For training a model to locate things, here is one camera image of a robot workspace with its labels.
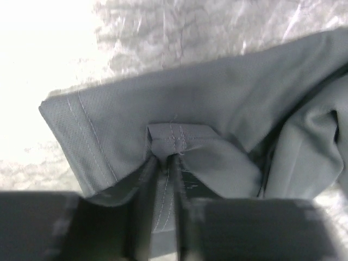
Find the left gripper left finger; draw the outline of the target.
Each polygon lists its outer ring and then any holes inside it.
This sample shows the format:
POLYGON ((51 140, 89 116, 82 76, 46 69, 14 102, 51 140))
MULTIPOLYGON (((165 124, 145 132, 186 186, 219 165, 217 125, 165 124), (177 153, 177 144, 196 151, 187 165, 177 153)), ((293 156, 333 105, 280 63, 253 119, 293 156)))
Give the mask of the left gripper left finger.
POLYGON ((148 260, 159 163, 99 194, 1 192, 1 260, 148 260))

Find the dark grey t-shirt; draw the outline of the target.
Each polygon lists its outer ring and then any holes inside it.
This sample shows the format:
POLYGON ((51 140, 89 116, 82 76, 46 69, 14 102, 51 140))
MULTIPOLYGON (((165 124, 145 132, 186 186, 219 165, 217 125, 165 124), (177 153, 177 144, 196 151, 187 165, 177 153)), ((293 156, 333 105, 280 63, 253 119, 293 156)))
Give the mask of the dark grey t-shirt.
POLYGON ((157 159, 156 233, 173 229, 173 155, 189 190, 224 198, 347 191, 347 29, 52 96, 39 111, 93 203, 127 203, 157 159))

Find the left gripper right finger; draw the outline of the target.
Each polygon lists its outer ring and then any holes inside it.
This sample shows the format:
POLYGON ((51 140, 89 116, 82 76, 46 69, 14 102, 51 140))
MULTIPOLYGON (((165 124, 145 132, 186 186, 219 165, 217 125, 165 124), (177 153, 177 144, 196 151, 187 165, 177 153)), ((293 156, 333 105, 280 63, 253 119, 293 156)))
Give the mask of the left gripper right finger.
POLYGON ((170 158, 179 260, 347 260, 324 215, 304 200, 226 199, 188 192, 170 158))

